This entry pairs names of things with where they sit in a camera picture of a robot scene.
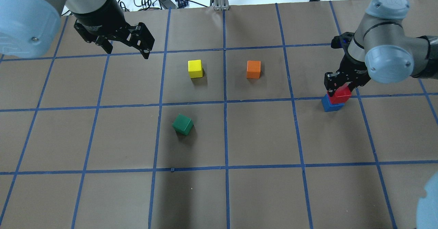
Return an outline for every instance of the blue tape grid line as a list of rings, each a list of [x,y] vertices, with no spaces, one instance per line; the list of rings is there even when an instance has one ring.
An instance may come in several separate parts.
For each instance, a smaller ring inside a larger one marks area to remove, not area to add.
[[[336,17],[335,9],[333,8],[333,3],[331,1],[329,1],[329,3],[330,3],[330,8],[332,9],[332,14],[333,14],[333,18],[335,20],[336,28],[338,29],[338,34],[341,35],[341,29],[339,27],[338,18]],[[360,92],[358,89],[356,89],[356,93],[357,93],[357,99],[359,100],[360,110],[362,111],[363,121],[365,123],[366,131],[368,133],[368,138],[370,140],[371,149],[373,151],[374,161],[375,161],[375,164],[377,167],[377,172],[379,174],[379,179],[380,179],[380,183],[382,185],[383,195],[385,196],[386,206],[388,207],[389,217],[391,218],[392,227],[393,227],[393,229],[397,229],[396,220],[394,219],[394,214],[392,212],[391,204],[389,202],[388,192],[386,190],[385,181],[383,180],[382,169],[380,168],[380,163],[379,163],[379,159],[377,157],[376,149],[374,147],[374,141],[373,141],[373,137],[371,135],[370,126],[368,125],[368,120],[366,118],[366,113],[365,113],[365,109],[363,107],[362,98],[360,96]]]
[[[94,114],[94,120],[93,120],[93,126],[91,128],[91,133],[90,133],[90,139],[89,139],[89,143],[88,143],[88,148],[87,148],[87,153],[86,153],[86,157],[85,157],[85,161],[83,162],[83,169],[82,169],[82,175],[81,175],[81,182],[79,183],[79,190],[78,190],[78,196],[76,198],[76,204],[75,204],[75,210],[73,212],[73,219],[72,219],[72,229],[75,228],[75,223],[76,223],[76,216],[78,215],[78,208],[79,208],[79,201],[81,199],[81,193],[82,193],[82,187],[83,187],[83,180],[85,179],[85,174],[86,174],[86,170],[87,170],[87,165],[88,165],[88,159],[90,156],[90,151],[91,151],[91,145],[93,143],[93,137],[94,137],[94,130],[96,128],[96,123],[97,123],[97,117],[99,115],[99,109],[100,109],[100,101],[102,99],[102,92],[103,92],[103,85],[105,83],[105,76],[106,76],[106,70],[108,69],[108,62],[109,62],[110,56],[107,54],[106,56],[106,61],[105,61],[105,68],[103,70],[103,75],[102,75],[102,80],[100,82],[100,91],[99,91],[99,97],[97,99],[97,106],[96,106],[96,112]]]
[[[309,46],[329,46],[330,43],[309,43],[309,44],[290,44],[285,45],[286,48],[294,48],[294,47],[309,47]],[[227,51],[227,50],[246,50],[246,49],[267,49],[267,48],[282,48],[283,45],[276,46],[257,46],[257,47],[236,47],[236,48],[208,48],[208,49],[190,49],[190,50],[174,50],[174,51],[166,51],[167,54],[170,53],[190,53],[190,52],[208,52],[208,51]],[[164,54],[164,51],[152,51],[151,54]],[[123,56],[123,55],[141,55],[140,53],[118,53],[118,54],[109,54],[109,56]],[[106,57],[108,54],[87,54],[87,55],[71,55],[71,56],[59,56],[55,57],[55,59],[73,59],[73,58],[89,58],[89,57]],[[49,60],[52,57],[42,57],[42,58],[15,58],[15,59],[3,59],[4,62],[13,62],[13,61],[30,61],[30,60]]]
[[[429,94],[427,93],[426,88],[424,87],[423,81],[421,81],[421,79],[418,79],[418,82],[420,83],[421,89],[422,89],[423,92],[424,92],[424,94],[422,94],[422,95],[424,95],[424,96],[426,97],[427,103],[429,103],[430,110],[432,111],[432,114],[433,114],[433,116],[434,116],[434,118],[435,118],[435,122],[436,122],[437,125],[438,125],[438,117],[437,117],[437,114],[436,114],[436,112],[435,112],[434,106],[432,105],[432,102],[430,101]]]
[[[379,165],[424,165],[438,164],[438,160],[422,161],[392,161],[379,162]],[[344,163],[310,163],[306,168],[313,167],[349,167],[349,166],[374,166],[376,162],[344,162]],[[301,168],[301,164],[279,165],[234,165],[234,166],[203,166],[190,168],[175,168],[174,171],[202,171],[202,170],[231,170],[231,169],[265,169],[265,168]],[[171,171],[171,168],[137,168],[137,169],[104,169],[86,170],[86,173],[151,173],[153,171]],[[57,171],[19,171],[17,175],[50,175],[50,174],[81,174],[83,170],[57,170]],[[13,175],[14,171],[3,171],[1,175]]]
[[[27,147],[27,144],[29,142],[32,128],[33,128],[33,125],[35,123],[36,115],[38,113],[38,108],[41,105],[42,96],[44,95],[44,91],[46,90],[47,81],[49,80],[50,72],[52,71],[53,63],[55,62],[56,54],[58,53],[59,45],[61,44],[61,40],[62,40],[62,36],[64,35],[65,27],[67,26],[67,20],[68,20],[68,17],[66,17],[66,20],[64,22],[64,26],[62,27],[61,36],[59,37],[58,44],[56,45],[55,53],[53,54],[53,57],[51,58],[52,62],[50,63],[49,70],[47,71],[46,80],[44,82],[44,85],[43,85],[42,90],[41,90],[41,94],[40,94],[39,99],[38,99],[38,104],[36,106],[37,110],[35,110],[35,113],[33,115],[33,118],[32,118],[32,121],[31,121],[31,124],[29,127],[29,131],[28,131],[28,134],[26,136],[26,140],[25,140],[25,143],[23,146],[23,150],[22,150],[22,153],[21,153],[20,158],[18,160],[17,167],[16,167],[15,172],[14,172],[14,177],[12,178],[11,186],[10,186],[9,191],[8,191],[8,196],[6,197],[6,201],[3,205],[3,210],[2,210],[1,215],[0,215],[0,225],[3,221],[3,217],[4,217],[4,214],[6,212],[6,207],[8,206],[9,199],[11,198],[12,189],[14,188],[15,180],[17,179],[18,171],[19,171],[20,165],[23,161],[23,156],[25,154],[26,147]]]
[[[226,27],[225,27],[225,10],[222,10],[222,34],[223,34],[223,125],[224,125],[224,143],[225,143],[225,166],[228,167],[228,123],[227,123],[227,55],[226,49]],[[227,206],[227,229],[231,228],[230,222],[230,173],[228,168],[225,170],[225,197]]]
[[[284,53],[284,61],[286,64],[287,81],[289,84],[289,92],[291,93],[291,98],[292,98],[292,100],[291,100],[292,101],[292,111],[294,113],[295,131],[297,134],[298,150],[300,152],[300,166],[302,169],[302,172],[301,172],[302,173],[302,183],[304,185],[307,214],[308,214],[308,218],[309,218],[309,226],[310,226],[310,229],[313,229],[312,212],[311,212],[311,208],[310,208],[310,198],[309,198],[309,191],[308,191],[307,178],[306,178],[306,166],[305,166],[304,156],[302,155],[300,129],[298,127],[297,111],[295,109],[294,91],[292,90],[291,75],[289,73],[289,62],[287,59],[286,44],[285,44],[284,33],[283,33],[283,25],[281,23],[280,10],[278,9],[277,3],[275,3],[275,9],[277,10],[278,23],[280,25],[280,34],[281,34],[281,40],[283,43],[283,53]]]
[[[166,56],[167,56],[167,42],[169,40],[169,26],[170,26],[170,16],[171,16],[172,8],[169,9],[167,14],[167,26],[166,26],[166,39],[164,43],[164,55],[163,55],[163,69],[161,71],[161,85],[160,85],[160,101],[159,101],[159,111],[158,111],[158,123],[157,123],[157,137],[155,139],[155,154],[154,154],[154,170],[152,172],[152,182],[151,182],[151,196],[149,200],[149,217],[147,220],[147,228],[150,229],[152,226],[152,209],[154,204],[154,193],[155,193],[155,177],[156,177],[156,168],[157,168],[157,160],[158,160],[158,143],[160,137],[160,127],[161,127],[161,111],[163,109],[163,86],[164,86],[164,73],[166,71]]]
[[[389,98],[389,97],[417,97],[417,96],[437,96],[438,93],[412,93],[412,94],[394,94],[394,95],[361,95],[361,98]],[[294,98],[295,101],[300,100],[321,100],[322,97],[303,97]],[[248,100],[230,100],[226,103],[243,103],[243,102],[269,102],[269,101],[291,101],[291,98],[269,98],[269,99],[248,99]],[[189,102],[171,102],[162,103],[161,106],[178,106],[178,105],[198,105],[198,104],[223,104],[225,101],[189,101]],[[40,107],[39,109],[0,109],[2,112],[28,112],[28,111],[53,111],[53,110],[79,110],[79,109],[112,109],[119,107],[158,107],[160,104],[125,104],[125,105],[105,105],[105,106],[81,106],[81,107]]]

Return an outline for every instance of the orange cube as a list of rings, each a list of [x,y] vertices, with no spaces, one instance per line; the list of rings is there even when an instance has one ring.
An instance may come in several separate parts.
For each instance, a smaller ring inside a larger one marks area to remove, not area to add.
[[[260,61],[248,61],[247,64],[247,79],[259,79],[261,73]]]

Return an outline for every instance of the ur logo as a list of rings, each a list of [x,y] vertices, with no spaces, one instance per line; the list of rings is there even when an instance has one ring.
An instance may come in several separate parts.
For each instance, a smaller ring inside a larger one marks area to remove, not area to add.
[[[400,6],[402,5],[401,0],[385,0],[388,5]]]

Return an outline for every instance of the blue cube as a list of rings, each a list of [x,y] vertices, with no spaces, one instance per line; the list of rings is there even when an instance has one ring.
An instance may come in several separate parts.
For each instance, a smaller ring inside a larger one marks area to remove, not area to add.
[[[324,111],[326,112],[334,112],[340,110],[345,103],[332,104],[330,102],[329,96],[325,94],[324,98],[322,98],[322,106],[324,107]]]

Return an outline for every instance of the yellow cube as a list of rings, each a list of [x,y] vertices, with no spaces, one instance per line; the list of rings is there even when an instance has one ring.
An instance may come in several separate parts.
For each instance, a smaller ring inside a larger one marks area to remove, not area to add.
[[[190,78],[202,78],[201,60],[189,61],[189,76]]]

